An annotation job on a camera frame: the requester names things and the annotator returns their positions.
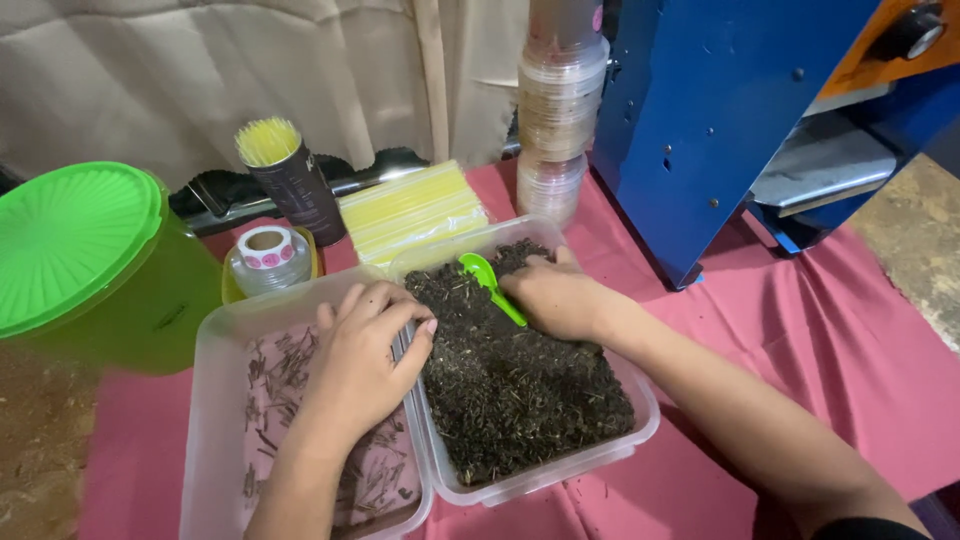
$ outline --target beige curtain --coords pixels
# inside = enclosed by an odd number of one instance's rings
[[[7,0],[0,162],[117,160],[178,189],[244,170],[234,133],[274,114],[357,169],[397,146],[491,162],[526,19],[522,0]]]

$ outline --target stack of plastic cups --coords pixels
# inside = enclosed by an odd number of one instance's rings
[[[610,45],[597,0],[531,0],[520,61],[516,199],[520,213],[565,226],[587,172]]]

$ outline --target blue machine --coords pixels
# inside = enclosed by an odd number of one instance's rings
[[[682,290],[700,278],[701,254],[744,209],[785,254],[796,255],[839,227],[889,178],[877,176],[859,194],[790,211],[755,201],[751,191],[791,131],[800,129],[804,111],[877,4],[624,3],[592,161],[668,286]],[[831,114],[869,134],[890,156],[886,172],[896,174],[959,110],[960,65],[954,65]]]

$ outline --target black knob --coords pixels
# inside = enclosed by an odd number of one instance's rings
[[[881,61],[917,58],[943,35],[946,29],[940,18],[943,12],[944,7],[939,2],[910,8],[874,41],[868,56]]]

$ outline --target green lid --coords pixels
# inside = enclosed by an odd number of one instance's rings
[[[162,203],[149,174],[112,161],[63,167],[0,197],[0,338],[107,286],[156,234]]]

